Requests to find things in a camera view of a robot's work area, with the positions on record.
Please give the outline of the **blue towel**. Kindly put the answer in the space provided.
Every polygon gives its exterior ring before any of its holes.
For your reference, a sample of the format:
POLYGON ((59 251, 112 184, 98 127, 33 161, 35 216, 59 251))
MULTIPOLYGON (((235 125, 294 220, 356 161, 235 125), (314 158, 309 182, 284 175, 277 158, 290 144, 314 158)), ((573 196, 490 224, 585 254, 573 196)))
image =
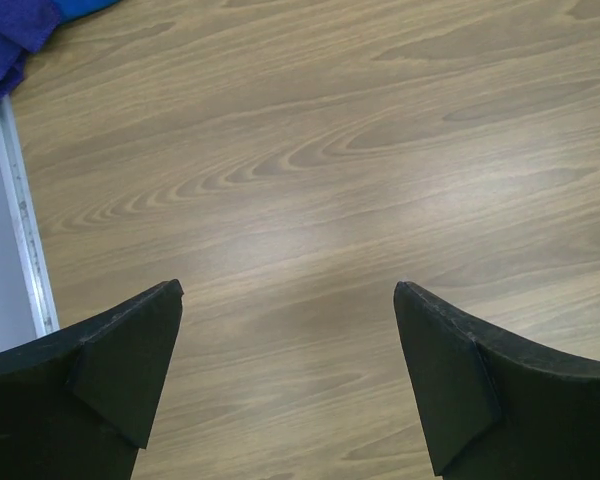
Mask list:
POLYGON ((118 2, 119 0, 53 0, 64 23, 97 13, 118 2))

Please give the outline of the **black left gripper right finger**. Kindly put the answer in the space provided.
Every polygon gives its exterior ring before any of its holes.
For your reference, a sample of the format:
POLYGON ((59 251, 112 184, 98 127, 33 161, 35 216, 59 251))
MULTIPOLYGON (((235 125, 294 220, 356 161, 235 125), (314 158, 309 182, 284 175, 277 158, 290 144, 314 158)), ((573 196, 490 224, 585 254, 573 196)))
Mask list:
POLYGON ((474 317, 412 282, 393 296, 434 474, 600 479, 600 361, 474 317))

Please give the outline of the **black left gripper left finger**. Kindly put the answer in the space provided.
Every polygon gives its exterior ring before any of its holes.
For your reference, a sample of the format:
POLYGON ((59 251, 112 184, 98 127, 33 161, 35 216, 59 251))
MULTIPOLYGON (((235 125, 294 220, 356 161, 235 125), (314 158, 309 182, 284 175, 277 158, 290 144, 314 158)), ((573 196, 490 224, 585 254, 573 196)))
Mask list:
POLYGON ((182 318, 161 282, 0 353, 0 479, 128 479, 148 445, 182 318))

